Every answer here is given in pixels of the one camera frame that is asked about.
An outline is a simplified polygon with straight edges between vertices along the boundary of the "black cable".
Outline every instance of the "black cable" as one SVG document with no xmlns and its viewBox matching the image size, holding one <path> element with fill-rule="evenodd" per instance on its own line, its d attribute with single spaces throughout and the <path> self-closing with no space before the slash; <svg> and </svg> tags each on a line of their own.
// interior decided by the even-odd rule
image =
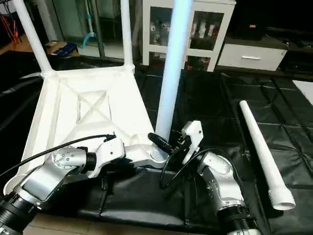
<svg viewBox="0 0 313 235">
<path fill-rule="evenodd" d="M 182 166 L 182 168 L 176 173 L 176 175 L 174 175 L 174 177 L 173 177 L 166 185 L 164 185 L 164 184 L 163 184 L 163 178 L 164 178 L 164 174 L 165 174 L 165 170 L 166 170 L 166 168 L 167 168 L 167 165 L 168 165 L 169 161 L 177 154 L 177 152 L 180 151 L 180 149 L 175 150 L 175 151 L 168 157 L 168 159 L 166 160 L 166 163 L 165 163 L 165 165 L 164 165 L 164 168 L 163 168 L 163 170 L 162 170 L 162 172 L 161 172 L 160 181 L 159 181 L 160 189 L 164 190 L 164 189 L 168 188 L 168 187 L 172 184 L 172 182 L 181 174 L 181 172 L 182 172 L 195 158 L 197 158 L 199 155 L 201 155 L 201 154 L 203 154 L 203 153 L 206 153 L 207 151 L 210 151 L 210 150 L 212 150 L 212 148 L 207 148 L 207 149 L 205 149 L 205 150 L 202 150 L 202 151 L 200 151 L 200 152 L 194 154 L 194 155 L 186 162 L 186 164 Z"/>
<path fill-rule="evenodd" d="M 162 190 L 163 190 L 163 189 L 166 189 L 166 188 L 169 186 L 169 184 L 171 184 L 171 181 L 170 181 L 167 185 L 163 185 L 163 178 L 164 178 L 165 171 L 166 171 L 166 168 L 167 168 L 169 162 L 171 161 L 171 159 L 172 159 L 173 157 L 176 156 L 176 154 L 177 154 L 179 151 L 180 151 L 180 148 L 175 149 L 175 150 L 173 151 L 173 153 L 167 158 L 167 160 L 166 160 L 166 162 L 165 162 L 165 164 L 164 164 L 164 167 L 163 167 L 162 172 L 161 172 L 160 180 L 159 180 L 159 186 L 160 186 L 160 189 L 162 189 Z"/>
<path fill-rule="evenodd" d="M 11 167 L 10 169 L 8 169 L 8 170 L 6 170 L 5 172 L 3 172 L 2 174 L 0 174 L 0 177 L 2 177 L 3 175 L 5 175 L 6 173 L 10 172 L 11 170 L 14 170 L 15 168 L 18 168 L 18 167 L 20 167 L 20 166 L 22 166 L 22 165 L 24 165 L 24 164 L 26 164 L 26 163 L 28 163 L 28 162 L 30 162 L 30 161 L 36 159 L 36 158 L 39 158 L 39 157 L 41 157 L 41 156 L 43 156 L 43 155 L 45 155 L 45 154 L 51 153 L 51 152 L 53 152 L 53 151 L 55 151 L 55 150 L 58 150 L 58 149 L 60 149 L 60 148 L 64 148 L 64 147 L 66 147 L 66 146 L 69 146 L 69 145 L 74 144 L 74 143 L 77 143 L 77 142 L 86 141 L 86 140 L 90 140 L 90 139 L 96 139 L 96 138 L 102 138 L 102 137 L 107 137 L 107 136 L 109 136 L 109 135 L 88 136 L 88 137 L 83 137 L 83 138 L 80 138 L 80 139 L 77 139 L 77 140 L 74 140 L 74 141 L 70 141 L 70 142 L 61 144 L 61 145 L 56 146 L 56 147 L 54 147 L 54 148 L 48 149 L 48 150 L 46 150 L 46 151 L 44 151 L 44 152 L 38 153 L 38 154 L 36 154 L 36 155 L 34 155 L 34 156 L 30 157 L 30 158 L 27 158 L 27 159 L 25 159 L 24 161 L 21 161 L 19 164 L 17 164 L 17 165 L 15 165 L 15 166 Z"/>
</svg>

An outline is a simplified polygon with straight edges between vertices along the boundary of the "white pipe fitting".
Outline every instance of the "white pipe fitting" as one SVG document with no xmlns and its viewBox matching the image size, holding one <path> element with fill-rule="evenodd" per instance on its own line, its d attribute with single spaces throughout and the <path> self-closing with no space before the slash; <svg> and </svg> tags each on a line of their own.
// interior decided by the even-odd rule
<svg viewBox="0 0 313 235">
<path fill-rule="evenodd" d="M 254 116 L 245 100 L 240 102 L 246 124 L 251 134 L 254 146 L 268 183 L 268 195 L 274 209 L 286 211 L 295 207 L 295 201 L 290 190 L 286 187 L 277 168 L 274 158 L 266 144 L 264 137 L 256 123 Z"/>
</svg>

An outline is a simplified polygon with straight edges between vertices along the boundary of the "white vertical pole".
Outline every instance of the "white vertical pole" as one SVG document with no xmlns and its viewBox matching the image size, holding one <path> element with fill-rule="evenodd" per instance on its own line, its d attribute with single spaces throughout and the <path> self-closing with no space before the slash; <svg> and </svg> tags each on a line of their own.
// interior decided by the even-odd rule
<svg viewBox="0 0 313 235">
<path fill-rule="evenodd" d="M 187 34 L 193 0 L 175 0 L 171 19 L 156 134 L 168 141 L 179 85 L 181 65 L 187 46 Z"/>
<path fill-rule="evenodd" d="M 30 19 L 26 6 L 23 0 L 13 0 L 16 11 L 19 15 L 28 41 L 33 49 L 37 62 L 43 74 L 53 72 L 53 69 L 48 61 L 45 51 L 40 43 L 33 22 Z"/>
<path fill-rule="evenodd" d="M 134 68 L 129 0 L 121 0 L 124 66 Z"/>
</svg>

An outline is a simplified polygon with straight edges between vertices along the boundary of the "silver robot arm segment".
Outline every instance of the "silver robot arm segment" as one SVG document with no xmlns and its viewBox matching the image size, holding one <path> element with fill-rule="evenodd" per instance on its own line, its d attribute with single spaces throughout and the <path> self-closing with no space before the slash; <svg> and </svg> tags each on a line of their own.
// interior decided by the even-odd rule
<svg viewBox="0 0 313 235">
<path fill-rule="evenodd" d="M 88 178 L 97 177 L 103 166 L 123 157 L 124 144 L 118 138 L 102 143 L 94 153 L 71 146 L 53 152 L 0 200 L 0 235 L 22 234 L 67 177 L 80 173 Z"/>
</svg>

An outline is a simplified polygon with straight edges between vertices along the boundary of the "pipe end cap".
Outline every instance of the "pipe end cap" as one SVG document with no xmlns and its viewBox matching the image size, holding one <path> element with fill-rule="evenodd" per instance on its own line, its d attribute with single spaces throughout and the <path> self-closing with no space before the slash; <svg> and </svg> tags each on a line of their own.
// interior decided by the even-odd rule
<svg viewBox="0 0 313 235">
<path fill-rule="evenodd" d="M 295 201 L 291 191 L 284 188 L 275 188 L 268 191 L 270 202 L 274 209 L 287 211 L 295 208 Z"/>
</svg>

